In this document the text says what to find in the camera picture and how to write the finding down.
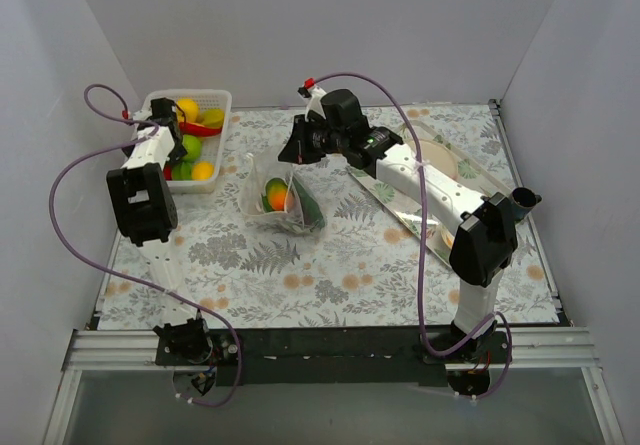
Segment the orange green mango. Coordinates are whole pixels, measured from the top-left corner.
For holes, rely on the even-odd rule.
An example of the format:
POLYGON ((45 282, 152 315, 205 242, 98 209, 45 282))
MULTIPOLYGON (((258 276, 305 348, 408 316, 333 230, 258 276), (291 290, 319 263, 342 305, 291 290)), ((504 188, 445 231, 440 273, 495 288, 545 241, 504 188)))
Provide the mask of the orange green mango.
POLYGON ((269 179, 262 195, 262 206, 266 213, 292 212, 296 198, 290 182, 282 178, 269 179))

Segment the clear zip top bag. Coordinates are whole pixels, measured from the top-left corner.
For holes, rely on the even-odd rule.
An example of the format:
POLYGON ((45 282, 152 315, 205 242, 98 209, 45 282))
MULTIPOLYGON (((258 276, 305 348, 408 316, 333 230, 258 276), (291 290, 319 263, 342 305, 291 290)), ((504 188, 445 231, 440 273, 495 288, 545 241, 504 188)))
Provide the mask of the clear zip top bag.
POLYGON ((246 159, 249 173, 243 181, 238 204, 250 222, 298 235, 325 227, 325 216, 316 197, 293 164, 278 160, 275 148, 247 154, 246 159))

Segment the green cucumber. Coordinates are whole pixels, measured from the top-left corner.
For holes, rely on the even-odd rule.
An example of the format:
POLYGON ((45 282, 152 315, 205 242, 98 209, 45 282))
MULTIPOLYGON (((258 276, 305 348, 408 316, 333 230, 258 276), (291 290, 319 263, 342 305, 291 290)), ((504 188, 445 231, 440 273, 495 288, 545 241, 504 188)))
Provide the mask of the green cucumber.
POLYGON ((309 230, 323 229, 325 218, 311 191, 296 176, 292 177, 292 183, 301 206, 304 227, 309 230))

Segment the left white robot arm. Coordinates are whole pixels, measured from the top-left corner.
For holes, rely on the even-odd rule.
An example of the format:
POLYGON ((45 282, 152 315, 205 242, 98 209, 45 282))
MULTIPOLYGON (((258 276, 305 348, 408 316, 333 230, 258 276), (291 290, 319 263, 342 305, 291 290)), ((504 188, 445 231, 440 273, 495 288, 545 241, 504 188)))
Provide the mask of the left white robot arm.
POLYGON ((175 244, 177 208, 164 167, 182 158, 176 103, 169 98, 151 101, 150 115, 136 125, 138 142, 124 148, 126 161, 107 173, 106 181, 120 233, 145 259, 155 285, 163 294, 163 317, 154 332, 164 351, 190 364, 210 360, 213 342, 201 312, 185 284, 175 244))

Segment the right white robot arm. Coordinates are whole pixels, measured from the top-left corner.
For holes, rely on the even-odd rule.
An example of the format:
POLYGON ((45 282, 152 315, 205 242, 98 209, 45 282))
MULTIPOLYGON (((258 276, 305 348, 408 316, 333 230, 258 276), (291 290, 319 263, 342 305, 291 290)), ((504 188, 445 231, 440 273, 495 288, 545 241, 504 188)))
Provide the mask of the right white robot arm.
POLYGON ((306 85, 298 93, 306 109, 295 116, 279 161, 313 164, 339 154, 351 167, 416 201, 423 215, 434 215, 454 236, 449 263, 460 279, 459 303, 452 345, 437 350, 428 337, 421 341, 433 357, 479 360, 500 316, 498 284, 517 247, 510 199, 501 193, 487 198, 463 186, 430 165, 418 143, 408 145, 391 130, 371 126, 351 91, 306 85))

